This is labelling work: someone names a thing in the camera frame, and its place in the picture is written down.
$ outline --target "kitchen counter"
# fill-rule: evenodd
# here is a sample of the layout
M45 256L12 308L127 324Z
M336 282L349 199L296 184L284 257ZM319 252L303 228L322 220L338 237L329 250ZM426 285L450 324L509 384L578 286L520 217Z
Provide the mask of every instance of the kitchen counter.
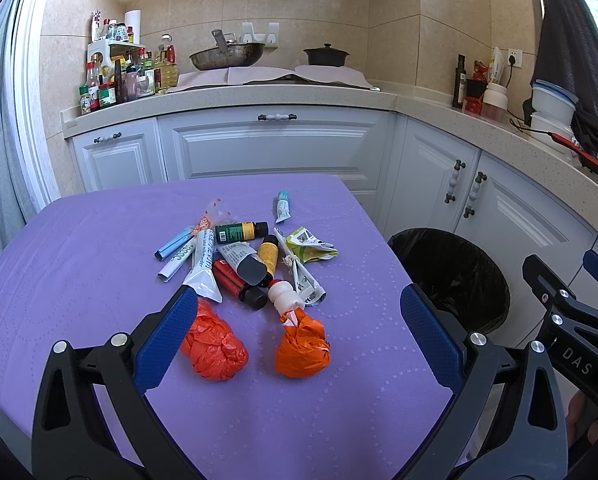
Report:
M543 186L598 232L598 185L556 150L511 129L463 114L439 102L404 93L335 86L263 84L203 88L154 96L117 105L83 117L64 110L63 137L141 118L203 108L247 105L333 105L395 111L431 124L496 156Z

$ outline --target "orange plastic bag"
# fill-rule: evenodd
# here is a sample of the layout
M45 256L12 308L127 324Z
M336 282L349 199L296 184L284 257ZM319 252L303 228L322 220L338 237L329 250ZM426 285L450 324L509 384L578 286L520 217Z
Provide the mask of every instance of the orange plastic bag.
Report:
M230 326L199 298L196 319L179 348L204 379L226 381L248 362L248 351Z
M285 335L276 349L276 371L292 378L318 374L330 363L330 343L323 324L308 316L302 308L281 318Z

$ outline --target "table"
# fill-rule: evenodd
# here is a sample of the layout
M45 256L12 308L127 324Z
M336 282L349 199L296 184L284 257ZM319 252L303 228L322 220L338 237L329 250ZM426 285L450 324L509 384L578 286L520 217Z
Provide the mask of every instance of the table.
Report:
M224 292L216 312L250 353L232 380L213 383L178 353L147 397L208 479L390 479L450 399L400 316L412 281L343 183L324 174L202 178L71 196L41 211L0 258L0 410L30 435L52 344L103 344L162 309L189 266L168 282L154 251L220 197L238 221L274 221L290 195L284 234L306 226L339 256L308 264L327 298L307 312L332 346L307 380L274 371L284 332L274 308L254 312ZM258 247L260 240L253 241ZM281 263L277 277L288 277ZM120 450L137 460L105 392Z

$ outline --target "trash can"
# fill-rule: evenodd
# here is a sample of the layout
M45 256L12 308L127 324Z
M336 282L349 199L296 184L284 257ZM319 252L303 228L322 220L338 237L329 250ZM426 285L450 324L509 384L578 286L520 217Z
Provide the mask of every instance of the trash can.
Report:
M487 334L506 320L508 283L475 244L439 229L415 228L395 234L388 245L432 304L454 314L468 332Z

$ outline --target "cabinet handle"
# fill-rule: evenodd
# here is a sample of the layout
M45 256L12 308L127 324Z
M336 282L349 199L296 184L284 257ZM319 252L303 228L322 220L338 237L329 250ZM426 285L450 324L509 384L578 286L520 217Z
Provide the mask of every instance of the cabinet handle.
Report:
M479 196L479 189L481 189L481 183L487 179L488 176L485 173L482 173L481 171L477 173L477 177L474 179L474 182L472 183L472 188L470 188L468 201L465 204L465 212L463 213L464 218L469 218L470 216L474 215L474 203L477 200L477 196Z
M290 121L292 119L296 119L297 116L295 114L289 115L281 115L281 114L274 114L274 115L259 115L259 121Z
M457 183L459 182L459 172L461 168L465 168L465 162L461 162L457 159L457 163L454 165L452 170L452 174L450 175L450 181L448 182L448 191L445 193L445 200L444 202L449 204L450 200L453 202L456 200L454 196L454 188L457 187Z
M118 139L119 137L121 137L121 132L114 134L112 136L109 136L109 137L97 137L94 142L95 142L95 144L98 142L108 142L108 140Z

